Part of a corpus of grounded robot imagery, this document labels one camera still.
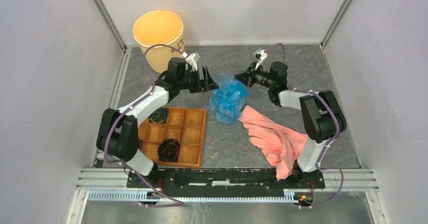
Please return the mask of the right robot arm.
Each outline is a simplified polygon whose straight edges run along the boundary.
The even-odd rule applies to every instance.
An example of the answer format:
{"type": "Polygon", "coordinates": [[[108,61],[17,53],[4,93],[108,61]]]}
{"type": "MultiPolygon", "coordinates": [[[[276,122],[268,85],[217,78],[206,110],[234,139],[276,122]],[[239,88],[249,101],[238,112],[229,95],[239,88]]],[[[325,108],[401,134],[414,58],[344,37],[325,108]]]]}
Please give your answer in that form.
{"type": "Polygon", "coordinates": [[[296,187],[304,188],[312,180],[311,173],[320,169],[326,150],[347,128],[347,123],[333,91],[291,88],[287,76],[288,67],[283,62],[273,62],[268,71],[253,62],[234,78],[248,88],[255,84],[267,88],[269,99],[276,106],[299,110],[304,134],[275,123],[250,106],[243,109],[238,120],[248,130],[250,143],[258,147],[275,168],[276,179],[291,177],[296,187]]]}

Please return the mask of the blue plastic trash bag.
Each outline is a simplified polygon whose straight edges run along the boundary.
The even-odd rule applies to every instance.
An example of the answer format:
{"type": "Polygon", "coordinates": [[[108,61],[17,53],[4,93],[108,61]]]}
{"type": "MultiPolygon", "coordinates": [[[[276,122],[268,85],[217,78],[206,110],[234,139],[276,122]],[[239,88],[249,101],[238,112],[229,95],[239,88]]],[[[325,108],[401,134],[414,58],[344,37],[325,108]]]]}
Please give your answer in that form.
{"type": "Polygon", "coordinates": [[[231,124],[239,119],[249,91],[231,74],[214,77],[219,88],[212,91],[209,109],[220,123],[231,124]]]}

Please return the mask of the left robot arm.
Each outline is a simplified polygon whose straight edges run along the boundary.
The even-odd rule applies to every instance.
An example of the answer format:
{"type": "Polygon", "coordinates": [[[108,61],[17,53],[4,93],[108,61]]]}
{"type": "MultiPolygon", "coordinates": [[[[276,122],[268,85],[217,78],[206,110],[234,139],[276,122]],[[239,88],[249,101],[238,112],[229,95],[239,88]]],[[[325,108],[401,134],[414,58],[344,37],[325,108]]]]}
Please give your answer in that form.
{"type": "Polygon", "coordinates": [[[144,94],[120,109],[107,108],[103,112],[96,147],[139,173],[139,181],[144,186],[153,187],[158,183],[158,173],[153,170],[154,162],[140,150],[140,124],[171,102],[181,90],[201,93],[218,88],[207,67],[198,71],[185,59],[171,58],[167,70],[144,94]]]}

